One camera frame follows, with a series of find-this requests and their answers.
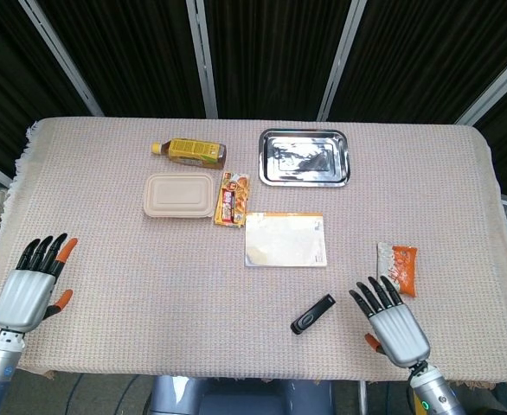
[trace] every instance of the orange packet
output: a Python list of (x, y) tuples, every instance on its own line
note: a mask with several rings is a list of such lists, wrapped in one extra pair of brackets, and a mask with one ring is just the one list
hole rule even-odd
[(413, 246), (393, 246), (379, 242), (377, 250), (378, 276), (387, 277), (401, 293), (411, 297), (415, 294), (415, 255), (417, 248)]

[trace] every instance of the bottle cap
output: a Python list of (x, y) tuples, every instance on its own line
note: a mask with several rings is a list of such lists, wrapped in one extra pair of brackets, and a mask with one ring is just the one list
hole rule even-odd
[(161, 143), (152, 143), (151, 152), (153, 154), (161, 154)]

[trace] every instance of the snack packet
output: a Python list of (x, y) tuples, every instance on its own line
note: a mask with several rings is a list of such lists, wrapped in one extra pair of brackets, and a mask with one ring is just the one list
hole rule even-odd
[(379, 242), (376, 250), (378, 253), (376, 261), (378, 276), (383, 275), (384, 277), (388, 277), (401, 294), (416, 297), (415, 255), (417, 248), (412, 246), (392, 246), (386, 242)]
[(244, 226), (249, 180), (248, 175), (230, 171), (223, 173), (215, 208), (215, 224), (225, 227)]

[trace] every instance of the plastic food container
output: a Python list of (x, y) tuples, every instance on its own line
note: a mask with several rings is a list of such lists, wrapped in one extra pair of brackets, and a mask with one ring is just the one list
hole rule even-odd
[(144, 211), (152, 218), (205, 218), (215, 210), (214, 185), (203, 173), (163, 173), (148, 177)]

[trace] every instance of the woven fabric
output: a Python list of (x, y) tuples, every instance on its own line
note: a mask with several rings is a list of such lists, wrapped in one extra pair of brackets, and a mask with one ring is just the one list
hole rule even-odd
[[(343, 188), (258, 178), (267, 128), (330, 128), (350, 147)], [(170, 162), (154, 141), (225, 143), (252, 177), (250, 212), (322, 212), (326, 268), (246, 268), (244, 229), (152, 219), (147, 177), (220, 170)], [(407, 304), (453, 380), (507, 381), (507, 226), (484, 139), (447, 125), (51, 118), (29, 131), (0, 231), (0, 290), (36, 237), (79, 244), (55, 287), (74, 297), (27, 335), (22, 367), (90, 373), (405, 380), (375, 354), (348, 290), (376, 272), (376, 242), (419, 248)], [(337, 304), (302, 335), (290, 323), (324, 294)]]

